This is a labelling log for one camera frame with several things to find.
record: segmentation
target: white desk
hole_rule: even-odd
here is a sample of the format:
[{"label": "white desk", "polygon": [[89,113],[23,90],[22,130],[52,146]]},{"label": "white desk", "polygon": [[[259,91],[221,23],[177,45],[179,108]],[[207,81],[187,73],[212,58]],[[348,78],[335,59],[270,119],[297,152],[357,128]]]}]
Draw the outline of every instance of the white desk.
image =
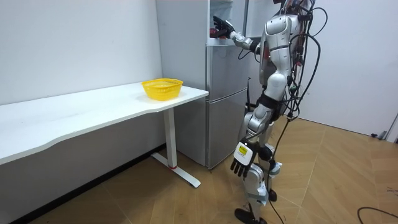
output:
[{"label": "white desk", "polygon": [[194,187],[200,182],[177,167],[174,106],[208,95],[183,86],[177,98],[147,97],[140,83],[72,93],[0,106],[0,165],[54,144],[137,116],[164,111],[167,158],[152,156]]}]

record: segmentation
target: table foot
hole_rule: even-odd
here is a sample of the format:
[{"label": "table foot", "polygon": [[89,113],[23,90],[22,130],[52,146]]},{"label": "table foot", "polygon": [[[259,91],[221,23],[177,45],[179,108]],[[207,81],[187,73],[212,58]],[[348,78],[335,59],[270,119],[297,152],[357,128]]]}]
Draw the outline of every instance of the table foot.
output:
[{"label": "table foot", "polygon": [[[167,159],[160,155],[159,153],[153,153],[152,157],[157,159],[159,162],[163,163],[165,166],[169,166],[167,163]],[[184,178],[190,185],[192,185],[194,188],[199,187],[200,181],[196,178],[194,178],[192,175],[189,173],[185,172],[183,169],[179,168],[178,166],[174,169],[170,168],[170,170],[174,171],[176,174],[178,174],[180,177]]]}]

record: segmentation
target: refrigerator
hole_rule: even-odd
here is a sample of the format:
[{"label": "refrigerator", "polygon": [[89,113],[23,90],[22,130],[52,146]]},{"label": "refrigerator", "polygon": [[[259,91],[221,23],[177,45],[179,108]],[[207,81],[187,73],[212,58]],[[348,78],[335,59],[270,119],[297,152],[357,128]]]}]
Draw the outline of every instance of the refrigerator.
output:
[{"label": "refrigerator", "polygon": [[[206,48],[206,83],[209,95],[175,108],[177,150],[195,162],[214,168],[238,143],[247,100],[247,59],[238,60],[235,46]],[[181,80],[198,81],[187,74]]]},{"label": "refrigerator", "polygon": [[[232,40],[209,37],[210,14],[214,11],[210,1],[156,3],[163,77],[177,78],[185,86],[209,91],[206,98],[174,109],[177,150],[212,169],[238,143],[247,100],[248,60],[254,60],[253,54],[238,60],[241,49]],[[233,13],[227,15],[241,30],[246,2],[231,3],[225,3],[234,7]]]}]

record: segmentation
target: tabletop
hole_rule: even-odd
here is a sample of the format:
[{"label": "tabletop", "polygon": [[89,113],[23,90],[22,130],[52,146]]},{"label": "tabletop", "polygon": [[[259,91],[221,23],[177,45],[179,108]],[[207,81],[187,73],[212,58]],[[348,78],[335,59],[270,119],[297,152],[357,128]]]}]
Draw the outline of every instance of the tabletop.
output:
[{"label": "tabletop", "polygon": [[148,98],[140,83],[0,106],[0,165],[75,136],[208,95],[183,86],[178,97]]}]

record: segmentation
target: wooden floor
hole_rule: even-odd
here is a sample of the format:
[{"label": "wooden floor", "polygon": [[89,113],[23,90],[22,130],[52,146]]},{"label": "wooden floor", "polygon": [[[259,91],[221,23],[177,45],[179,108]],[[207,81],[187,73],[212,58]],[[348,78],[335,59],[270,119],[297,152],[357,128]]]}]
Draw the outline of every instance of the wooden floor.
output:
[{"label": "wooden floor", "polygon": [[[271,143],[284,122],[278,121]],[[241,180],[229,170],[231,160],[208,171],[179,154],[179,166],[201,181],[194,189],[149,158],[32,223],[239,223],[234,209],[248,206]],[[359,223],[356,211],[363,206],[398,214],[397,144],[296,120],[277,160],[283,166],[274,179],[274,205],[285,223]],[[398,224],[379,212],[361,214],[365,223]],[[262,216],[280,223],[269,205]]]}]

